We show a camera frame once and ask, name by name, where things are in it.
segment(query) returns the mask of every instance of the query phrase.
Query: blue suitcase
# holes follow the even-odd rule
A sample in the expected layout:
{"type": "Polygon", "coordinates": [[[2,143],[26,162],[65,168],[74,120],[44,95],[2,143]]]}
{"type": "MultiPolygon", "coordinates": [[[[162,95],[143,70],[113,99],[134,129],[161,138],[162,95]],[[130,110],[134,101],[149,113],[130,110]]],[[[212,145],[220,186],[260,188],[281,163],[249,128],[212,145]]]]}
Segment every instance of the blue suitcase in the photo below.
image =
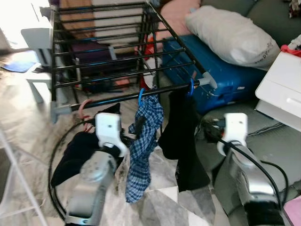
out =
{"type": "MultiPolygon", "coordinates": [[[[219,106],[255,97],[255,90],[266,74],[265,71],[228,64],[195,35],[180,36],[180,39],[204,69],[210,72],[217,84],[216,89],[210,85],[204,85],[194,90],[193,96],[197,102],[197,111],[201,115],[219,106]]],[[[176,41],[164,43],[164,51],[179,48],[180,45],[176,41]]],[[[191,62],[184,52],[177,55],[163,55],[162,61],[162,67],[191,62]]],[[[164,72],[173,83],[182,84],[190,81],[194,71],[197,72],[196,79],[202,78],[202,74],[195,65],[172,68],[164,72]]]]}

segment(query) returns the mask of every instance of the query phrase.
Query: white pillow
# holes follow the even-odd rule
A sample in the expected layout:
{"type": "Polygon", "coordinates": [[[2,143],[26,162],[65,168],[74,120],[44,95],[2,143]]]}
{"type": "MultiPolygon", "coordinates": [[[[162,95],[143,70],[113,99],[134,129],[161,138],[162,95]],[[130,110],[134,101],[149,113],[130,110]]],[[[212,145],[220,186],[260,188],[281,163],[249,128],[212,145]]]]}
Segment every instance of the white pillow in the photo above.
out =
{"type": "Polygon", "coordinates": [[[270,35],[239,13],[202,6],[185,21],[193,34],[230,64],[268,70],[280,52],[270,35]]]}

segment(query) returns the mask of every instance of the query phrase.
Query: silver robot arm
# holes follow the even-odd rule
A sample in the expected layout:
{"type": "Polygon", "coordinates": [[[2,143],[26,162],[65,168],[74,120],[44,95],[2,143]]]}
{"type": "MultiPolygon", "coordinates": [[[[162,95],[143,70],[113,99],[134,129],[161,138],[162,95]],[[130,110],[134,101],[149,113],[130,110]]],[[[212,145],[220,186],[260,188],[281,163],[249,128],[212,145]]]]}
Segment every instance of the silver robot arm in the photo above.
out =
{"type": "Polygon", "coordinates": [[[117,168],[117,159],[128,151],[121,141],[120,115],[99,113],[95,117],[100,149],[84,163],[66,209],[66,225],[97,226],[105,195],[117,168]]]}
{"type": "MultiPolygon", "coordinates": [[[[260,161],[246,147],[247,115],[243,113],[225,114],[225,129],[222,140],[249,155],[257,163],[260,161]]],[[[225,154],[223,143],[217,144],[218,151],[225,154]]],[[[236,181],[239,198],[245,208],[249,226],[284,225],[275,190],[266,175],[249,159],[234,148],[230,154],[230,175],[236,181]]]]}

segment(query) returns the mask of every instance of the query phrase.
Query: blue item on floor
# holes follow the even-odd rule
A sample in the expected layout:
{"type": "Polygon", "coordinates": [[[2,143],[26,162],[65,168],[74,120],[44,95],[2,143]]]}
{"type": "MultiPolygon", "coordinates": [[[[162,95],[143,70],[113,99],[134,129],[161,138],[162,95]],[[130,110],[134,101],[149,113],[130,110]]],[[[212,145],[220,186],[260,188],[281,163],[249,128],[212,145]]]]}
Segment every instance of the blue item on floor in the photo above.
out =
{"type": "Polygon", "coordinates": [[[13,60],[10,63],[5,64],[2,68],[11,72],[24,73],[38,62],[36,53],[33,50],[17,53],[16,60],[14,60],[14,57],[15,56],[13,56],[13,60]]]}
{"type": "MultiPolygon", "coordinates": [[[[195,35],[184,35],[180,38],[217,83],[216,89],[210,85],[204,85],[194,90],[193,97],[197,102],[197,111],[200,114],[204,115],[219,106],[255,97],[255,90],[266,71],[228,64],[195,35]]],[[[179,48],[180,45],[176,41],[164,43],[164,51],[173,51],[179,48]]],[[[173,57],[174,55],[163,55],[162,67],[191,62],[184,52],[173,57]]],[[[173,83],[183,84],[190,82],[194,71],[197,72],[195,79],[203,78],[195,65],[167,69],[164,73],[173,83]]]]}

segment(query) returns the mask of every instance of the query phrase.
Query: red bag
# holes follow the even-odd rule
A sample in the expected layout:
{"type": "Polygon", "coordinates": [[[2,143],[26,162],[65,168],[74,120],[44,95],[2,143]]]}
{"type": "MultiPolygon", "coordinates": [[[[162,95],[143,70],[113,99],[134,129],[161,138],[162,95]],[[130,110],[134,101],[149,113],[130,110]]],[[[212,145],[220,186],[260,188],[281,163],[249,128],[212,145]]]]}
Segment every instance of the red bag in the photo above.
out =
{"type": "Polygon", "coordinates": [[[290,49],[290,48],[288,47],[288,45],[283,45],[283,46],[281,47],[281,51],[282,51],[282,52],[285,52],[285,53],[293,54],[293,55],[295,55],[295,56],[297,56],[297,57],[301,57],[301,50],[290,49]]]}

